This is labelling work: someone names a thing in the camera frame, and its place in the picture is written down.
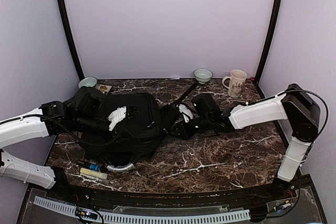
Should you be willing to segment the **black student bag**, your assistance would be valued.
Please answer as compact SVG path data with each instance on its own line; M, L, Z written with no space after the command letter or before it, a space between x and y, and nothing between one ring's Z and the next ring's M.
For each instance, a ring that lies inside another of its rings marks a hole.
M192 84L179 97L182 98L182 102L196 87L197 84ZM77 111L76 115L103 119L124 105L136 106L139 114L126 121L119 137L108 144L103 144L102 137L88 133L78 142L87 158L102 162L107 171L114 173L132 170L138 160L153 156L168 135L164 129L163 118L166 105L159 107L154 96L147 92L107 95L96 116Z

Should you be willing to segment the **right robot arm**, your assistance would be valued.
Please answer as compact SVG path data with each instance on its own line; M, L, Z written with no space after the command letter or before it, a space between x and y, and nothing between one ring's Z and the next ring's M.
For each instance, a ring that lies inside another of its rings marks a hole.
M313 92L293 83L271 97L241 103L223 111L209 93L201 93L191 100L193 109L179 98L175 104L164 107L163 118L169 135L180 140L207 131L218 135L256 124L287 120L292 129L291 141L277 175L268 187L268 197L278 200L287 193L298 168L326 126L320 124L320 107L312 99L313 95Z

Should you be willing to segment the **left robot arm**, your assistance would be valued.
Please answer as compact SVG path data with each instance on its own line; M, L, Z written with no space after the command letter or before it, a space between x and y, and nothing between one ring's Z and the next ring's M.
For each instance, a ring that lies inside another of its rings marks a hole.
M108 144L121 134L126 121L135 116L134 106L121 106L106 118L87 118L75 114L62 103L45 104L32 111L1 121L1 176L51 189L63 201L74 197L63 169L41 166L20 159L5 148L34 138L44 138L66 133L80 142L84 134L92 133Z

